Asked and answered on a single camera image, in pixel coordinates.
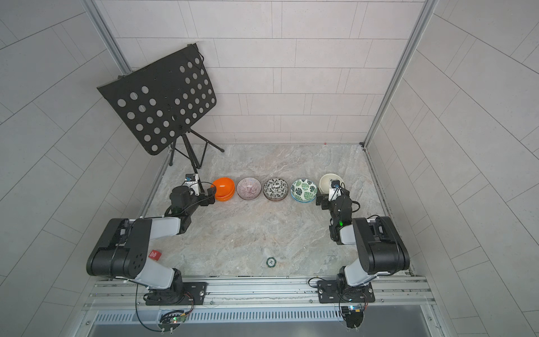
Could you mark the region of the cream bowl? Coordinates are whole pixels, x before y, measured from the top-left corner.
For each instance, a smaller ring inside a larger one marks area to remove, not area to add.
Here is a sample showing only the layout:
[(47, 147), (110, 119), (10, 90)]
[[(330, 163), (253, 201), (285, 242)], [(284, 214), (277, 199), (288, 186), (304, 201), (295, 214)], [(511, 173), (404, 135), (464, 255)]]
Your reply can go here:
[(327, 195), (330, 192), (331, 181), (333, 181), (333, 180), (337, 180), (340, 183), (344, 182), (344, 180), (337, 174), (325, 174), (325, 175), (323, 175), (320, 178), (319, 184), (318, 184), (318, 190), (321, 192), (321, 194)]

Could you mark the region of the small green leaf bowl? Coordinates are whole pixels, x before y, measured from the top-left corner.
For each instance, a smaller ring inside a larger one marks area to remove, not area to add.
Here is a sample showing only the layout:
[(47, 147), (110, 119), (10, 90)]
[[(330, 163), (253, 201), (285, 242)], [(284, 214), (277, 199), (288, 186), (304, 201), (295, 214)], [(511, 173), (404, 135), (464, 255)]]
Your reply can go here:
[(291, 196), (298, 202), (308, 203), (316, 199), (318, 188), (307, 178), (300, 178), (291, 184)]

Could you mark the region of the orange bowl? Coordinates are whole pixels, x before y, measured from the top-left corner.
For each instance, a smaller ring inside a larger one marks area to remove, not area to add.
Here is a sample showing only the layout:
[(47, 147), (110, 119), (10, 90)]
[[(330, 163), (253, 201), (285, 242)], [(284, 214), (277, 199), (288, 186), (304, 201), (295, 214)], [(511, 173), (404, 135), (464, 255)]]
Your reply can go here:
[(235, 184), (231, 178), (222, 177), (213, 182), (216, 187), (216, 200), (226, 202), (230, 200), (235, 193)]

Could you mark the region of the black floral bowl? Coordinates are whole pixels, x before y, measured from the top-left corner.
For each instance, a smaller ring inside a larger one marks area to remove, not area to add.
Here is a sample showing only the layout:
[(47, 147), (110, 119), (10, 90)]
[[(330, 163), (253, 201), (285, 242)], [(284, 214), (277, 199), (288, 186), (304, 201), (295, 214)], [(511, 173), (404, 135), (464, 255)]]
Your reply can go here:
[(270, 201), (281, 201), (288, 195), (289, 184), (282, 178), (270, 178), (263, 185), (262, 191)]

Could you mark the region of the purple striped bowl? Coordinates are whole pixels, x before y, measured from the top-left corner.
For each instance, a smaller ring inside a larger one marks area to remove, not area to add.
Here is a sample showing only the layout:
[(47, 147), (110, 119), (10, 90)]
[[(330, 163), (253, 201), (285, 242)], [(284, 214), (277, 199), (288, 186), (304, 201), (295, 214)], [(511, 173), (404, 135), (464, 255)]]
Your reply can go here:
[(246, 177), (238, 182), (236, 190), (241, 199), (253, 200), (262, 192), (262, 185), (257, 178)]

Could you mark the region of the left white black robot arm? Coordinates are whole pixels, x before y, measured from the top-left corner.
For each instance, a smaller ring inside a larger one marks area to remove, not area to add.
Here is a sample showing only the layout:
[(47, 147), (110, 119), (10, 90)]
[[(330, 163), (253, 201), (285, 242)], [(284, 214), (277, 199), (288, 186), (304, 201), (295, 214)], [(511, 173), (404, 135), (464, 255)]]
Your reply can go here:
[(161, 217), (113, 218), (105, 226), (86, 262), (91, 276), (127, 279), (148, 289), (181, 287), (181, 273), (150, 258), (152, 240), (184, 234), (197, 208), (215, 203), (216, 187), (181, 185), (170, 195), (171, 206)]

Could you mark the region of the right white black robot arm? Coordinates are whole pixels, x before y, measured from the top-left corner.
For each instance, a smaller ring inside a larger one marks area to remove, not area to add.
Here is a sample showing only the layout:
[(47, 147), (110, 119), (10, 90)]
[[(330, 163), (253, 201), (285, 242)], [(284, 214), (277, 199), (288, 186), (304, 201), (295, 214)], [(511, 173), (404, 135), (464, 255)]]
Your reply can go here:
[(379, 215), (354, 218), (355, 204), (347, 194), (332, 197), (319, 193), (316, 198), (316, 205), (330, 213), (331, 239), (338, 245), (357, 248), (357, 259), (338, 273), (342, 289), (366, 286), (379, 275), (393, 275), (410, 266), (409, 253), (392, 219)]

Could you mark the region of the small red block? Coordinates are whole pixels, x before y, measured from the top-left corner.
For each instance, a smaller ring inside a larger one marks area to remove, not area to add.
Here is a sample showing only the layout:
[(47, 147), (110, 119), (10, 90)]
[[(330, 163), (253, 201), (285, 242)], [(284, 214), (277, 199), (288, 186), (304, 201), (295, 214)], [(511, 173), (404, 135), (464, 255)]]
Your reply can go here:
[(160, 258), (162, 256), (162, 253), (161, 251), (157, 251), (157, 250), (152, 250), (149, 255), (148, 255), (148, 258), (152, 259), (153, 261), (159, 261)]

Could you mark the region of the small green tape roll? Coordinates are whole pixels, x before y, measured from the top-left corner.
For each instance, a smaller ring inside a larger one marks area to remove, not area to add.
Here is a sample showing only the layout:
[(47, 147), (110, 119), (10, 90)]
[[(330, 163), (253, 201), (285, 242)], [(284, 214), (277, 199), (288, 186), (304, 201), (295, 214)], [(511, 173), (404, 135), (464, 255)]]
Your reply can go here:
[(268, 266), (268, 268), (274, 268), (276, 264), (277, 264), (277, 260), (274, 257), (269, 257), (266, 260), (266, 265)]

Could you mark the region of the black perforated music stand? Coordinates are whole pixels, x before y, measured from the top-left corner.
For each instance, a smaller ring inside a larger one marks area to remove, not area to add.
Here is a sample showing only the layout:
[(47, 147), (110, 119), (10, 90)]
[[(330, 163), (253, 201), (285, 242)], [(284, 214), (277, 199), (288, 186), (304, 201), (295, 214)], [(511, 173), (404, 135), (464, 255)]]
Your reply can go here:
[(176, 151), (182, 139), (184, 157), (194, 170), (201, 168), (188, 139), (193, 126), (217, 104), (216, 92), (196, 44), (119, 77), (98, 91), (136, 137), (145, 151), (156, 156)]

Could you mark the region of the right circuit board connector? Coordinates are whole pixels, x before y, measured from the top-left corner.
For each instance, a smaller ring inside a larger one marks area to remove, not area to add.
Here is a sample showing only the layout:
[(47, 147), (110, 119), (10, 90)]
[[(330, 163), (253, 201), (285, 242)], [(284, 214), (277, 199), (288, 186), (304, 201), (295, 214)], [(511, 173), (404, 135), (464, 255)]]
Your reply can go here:
[(340, 306), (340, 315), (348, 329), (358, 329), (364, 321), (364, 311), (355, 306)]

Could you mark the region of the circuit board connector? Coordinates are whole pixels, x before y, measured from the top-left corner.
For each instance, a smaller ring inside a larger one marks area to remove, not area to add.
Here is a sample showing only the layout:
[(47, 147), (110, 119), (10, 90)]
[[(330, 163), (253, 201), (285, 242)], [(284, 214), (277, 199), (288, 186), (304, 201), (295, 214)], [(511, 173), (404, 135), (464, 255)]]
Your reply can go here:
[(163, 334), (167, 331), (172, 334), (187, 318), (184, 310), (173, 310), (160, 317), (158, 327)]
[(355, 306), (340, 306), (340, 315), (348, 329), (358, 329), (364, 321), (364, 311)]

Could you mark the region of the left circuit board connector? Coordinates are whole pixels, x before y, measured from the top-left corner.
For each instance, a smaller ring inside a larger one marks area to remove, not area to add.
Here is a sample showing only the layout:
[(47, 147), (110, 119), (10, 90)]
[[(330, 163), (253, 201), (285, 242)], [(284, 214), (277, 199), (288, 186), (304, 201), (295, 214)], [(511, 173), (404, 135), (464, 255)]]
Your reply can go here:
[(167, 331), (172, 334), (187, 318), (184, 310), (173, 310), (160, 317), (158, 327), (163, 334)]

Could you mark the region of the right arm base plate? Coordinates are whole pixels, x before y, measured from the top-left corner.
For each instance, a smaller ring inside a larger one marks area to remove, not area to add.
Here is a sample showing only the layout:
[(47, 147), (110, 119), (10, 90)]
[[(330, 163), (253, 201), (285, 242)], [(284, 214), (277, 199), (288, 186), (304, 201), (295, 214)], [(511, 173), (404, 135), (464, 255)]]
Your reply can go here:
[(315, 285), (320, 303), (374, 303), (376, 301), (371, 283), (348, 286), (335, 280), (318, 279)]

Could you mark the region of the aluminium mounting rail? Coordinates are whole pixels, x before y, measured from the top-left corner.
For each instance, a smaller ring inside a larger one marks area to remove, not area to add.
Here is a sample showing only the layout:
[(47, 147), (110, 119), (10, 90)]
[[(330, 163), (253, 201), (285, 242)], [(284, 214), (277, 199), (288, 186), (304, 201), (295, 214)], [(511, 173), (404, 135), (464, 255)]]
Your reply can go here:
[[(319, 279), (331, 280), (328, 276)], [(207, 282), (204, 304), (210, 308), (276, 308), (337, 306), (348, 303), (320, 303), (318, 279), (309, 277), (184, 277), (183, 283)], [(433, 305), (435, 297), (424, 277), (389, 276), (371, 281), (376, 301), (353, 303), (367, 306)]]

